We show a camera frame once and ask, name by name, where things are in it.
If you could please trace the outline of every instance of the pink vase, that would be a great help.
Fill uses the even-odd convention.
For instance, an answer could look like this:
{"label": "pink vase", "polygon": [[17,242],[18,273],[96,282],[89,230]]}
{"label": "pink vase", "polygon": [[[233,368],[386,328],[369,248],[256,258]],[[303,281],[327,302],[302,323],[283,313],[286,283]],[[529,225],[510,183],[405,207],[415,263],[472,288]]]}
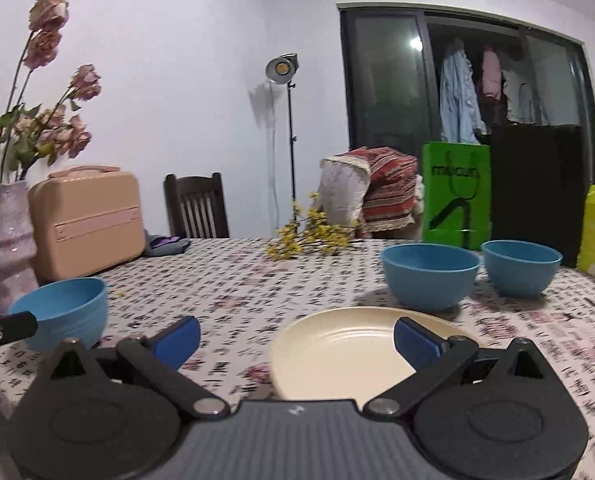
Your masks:
{"label": "pink vase", "polygon": [[37,252],[26,182],[0,184],[0,313],[37,288],[30,261]]}

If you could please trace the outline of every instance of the lamp stand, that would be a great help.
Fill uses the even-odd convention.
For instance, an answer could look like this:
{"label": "lamp stand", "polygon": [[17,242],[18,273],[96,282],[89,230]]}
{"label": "lamp stand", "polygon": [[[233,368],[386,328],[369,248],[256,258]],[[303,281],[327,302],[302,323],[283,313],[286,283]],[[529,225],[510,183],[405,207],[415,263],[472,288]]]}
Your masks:
{"label": "lamp stand", "polygon": [[286,86],[288,91],[288,146],[291,153],[291,189],[293,192],[293,202],[291,203],[291,209],[293,210],[293,221],[295,221],[297,218],[293,203],[297,201],[297,195],[295,192],[295,150],[293,145],[295,144],[297,138],[293,136],[293,105],[291,102],[291,91],[293,88],[295,88],[295,84],[289,81],[288,85]]}

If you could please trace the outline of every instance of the chair back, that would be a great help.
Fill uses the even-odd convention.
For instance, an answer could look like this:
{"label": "chair back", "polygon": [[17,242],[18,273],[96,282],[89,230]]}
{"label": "chair back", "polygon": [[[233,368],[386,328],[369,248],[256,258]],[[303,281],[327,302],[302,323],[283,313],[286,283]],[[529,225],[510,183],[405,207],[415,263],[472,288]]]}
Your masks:
{"label": "chair back", "polygon": [[171,230],[184,238],[228,238],[222,176],[168,174],[164,181]]}

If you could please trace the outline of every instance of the metal screw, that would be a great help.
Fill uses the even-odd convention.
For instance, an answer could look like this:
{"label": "metal screw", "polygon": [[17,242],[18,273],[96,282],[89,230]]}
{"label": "metal screw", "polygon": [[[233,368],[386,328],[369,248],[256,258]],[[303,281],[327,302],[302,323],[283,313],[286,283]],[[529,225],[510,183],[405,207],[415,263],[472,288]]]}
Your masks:
{"label": "metal screw", "polygon": [[193,409],[200,415],[219,415],[226,407],[226,403],[217,397],[204,397],[193,403]]}
{"label": "metal screw", "polygon": [[131,334],[128,338],[137,341],[140,344],[144,344],[148,341],[148,337],[144,334]]}
{"label": "metal screw", "polygon": [[392,415],[400,409],[400,403],[386,397],[378,397],[371,400],[368,407],[375,415]]}

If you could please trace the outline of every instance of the plate rim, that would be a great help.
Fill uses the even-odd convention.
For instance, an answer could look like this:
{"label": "plate rim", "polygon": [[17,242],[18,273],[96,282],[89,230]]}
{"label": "plate rim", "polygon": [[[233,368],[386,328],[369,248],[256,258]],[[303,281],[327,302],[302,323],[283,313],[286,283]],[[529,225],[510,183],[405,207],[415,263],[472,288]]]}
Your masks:
{"label": "plate rim", "polygon": [[[301,317],[300,319],[297,319],[295,321],[293,321],[289,326],[287,326],[285,329],[283,329],[277,336],[276,338],[273,339],[273,341],[271,341],[270,343],[270,349],[268,351],[268,375],[269,375],[269,379],[270,379],[270,383],[273,387],[273,389],[275,390],[275,393],[277,394],[277,396],[281,399],[281,400],[286,400],[286,395],[285,392],[282,391],[282,389],[280,388],[279,384],[277,383],[277,377],[275,375],[274,372],[274,367],[273,367],[273,361],[274,361],[274,355],[276,354],[276,348],[277,348],[277,340],[280,339],[282,337],[282,335],[288,331],[291,327],[295,326],[297,323],[305,320],[305,319],[309,319],[312,317],[316,317],[316,316],[320,316],[322,314],[328,314],[330,312],[335,312],[335,311],[341,311],[341,310],[354,310],[354,309],[362,309],[362,310],[380,310],[380,311],[389,311],[389,312],[397,312],[397,313],[401,313],[401,316],[406,316],[407,314],[413,314],[415,316],[421,316],[423,318],[427,318],[432,320],[433,322],[439,322],[440,324],[443,325],[447,325],[447,326],[454,326],[456,327],[456,325],[454,323],[451,323],[450,321],[447,321],[446,319],[443,319],[441,317],[437,317],[437,316],[431,316],[431,314],[426,314],[424,312],[418,312],[416,310],[410,310],[408,308],[397,308],[395,306],[378,306],[378,305],[353,305],[353,306],[340,306],[340,307],[334,307],[334,308],[325,308],[324,310],[319,310],[317,312],[314,312],[312,314],[309,314],[308,316],[304,316]],[[468,333],[471,338],[478,343],[478,345],[480,347],[482,347],[482,341],[481,339],[476,336],[475,334],[472,334],[471,331],[469,330],[465,330],[463,328],[458,327],[462,332],[466,332]]]}

